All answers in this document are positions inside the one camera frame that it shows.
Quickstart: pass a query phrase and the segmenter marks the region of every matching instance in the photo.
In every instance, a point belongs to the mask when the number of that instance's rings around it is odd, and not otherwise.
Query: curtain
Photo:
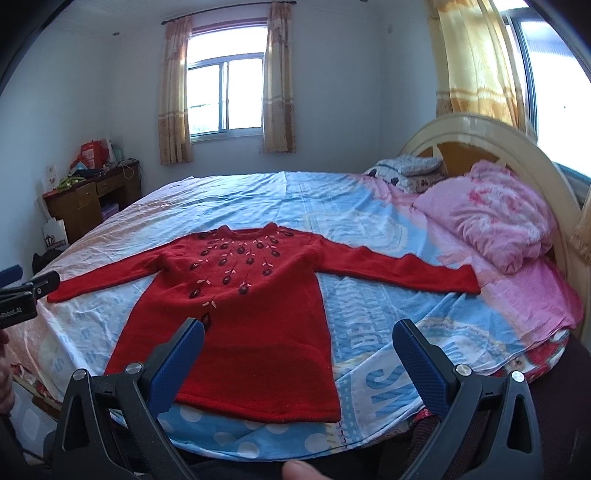
[[[263,151],[295,153],[291,5],[271,4],[264,67]]]
[[[491,0],[426,0],[437,66],[436,115],[474,112],[529,132],[505,24]]]
[[[591,265],[591,190],[587,194],[581,220],[570,237],[570,244],[585,263]]]
[[[193,161],[187,112],[187,46],[192,29],[191,16],[180,18],[166,26],[158,111],[162,165]]]

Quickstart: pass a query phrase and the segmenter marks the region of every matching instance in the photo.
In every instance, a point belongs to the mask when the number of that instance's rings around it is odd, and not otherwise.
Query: window
[[[591,155],[580,148],[589,135],[591,82],[555,30],[522,0],[495,0],[521,69],[530,120],[548,157],[591,177]]]
[[[267,25],[195,34],[187,51],[191,140],[262,132]]]

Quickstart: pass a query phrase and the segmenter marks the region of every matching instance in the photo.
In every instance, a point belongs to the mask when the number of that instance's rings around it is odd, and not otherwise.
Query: bedspread
[[[501,275],[415,210],[414,198],[381,180],[345,174],[191,178],[110,218],[50,268],[68,279],[192,232],[269,222],[393,257],[413,253],[433,265],[471,264],[482,286],[478,297],[318,275],[342,409],[338,424],[263,425],[180,405],[159,417],[175,445],[210,457],[328,455],[404,431],[423,407],[392,348],[397,320],[412,319],[454,363],[492,374],[557,331],[575,327],[583,316],[580,300],[544,260],[516,275]],[[11,362],[22,364],[62,400],[75,369],[103,373],[133,305],[152,279],[60,304],[40,301],[38,319],[10,331]]]

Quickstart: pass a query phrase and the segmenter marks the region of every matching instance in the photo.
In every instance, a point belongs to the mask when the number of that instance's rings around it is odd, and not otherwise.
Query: sweater collar
[[[265,235],[272,235],[277,233],[277,224],[269,223],[261,229],[250,228],[247,230],[231,230],[228,225],[222,225],[217,229],[217,235],[224,238],[231,238],[233,240],[249,240],[251,238],[259,238]]]

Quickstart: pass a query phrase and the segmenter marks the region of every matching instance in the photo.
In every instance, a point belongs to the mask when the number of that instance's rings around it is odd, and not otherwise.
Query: white wall
[[[423,0],[385,0],[380,154],[392,158],[435,118],[437,72]]]
[[[261,137],[194,144],[191,164],[161,166],[158,88],[164,29],[121,38],[115,57],[112,136],[144,168],[144,193],[187,176],[277,170],[361,172],[379,156],[382,40],[368,4],[325,0],[293,8],[297,154],[263,154]],[[196,15],[195,26],[266,17],[268,7]]]
[[[31,275],[33,252],[45,251],[37,184],[104,136],[108,53],[105,40],[49,27],[0,95],[0,268],[20,263]]]

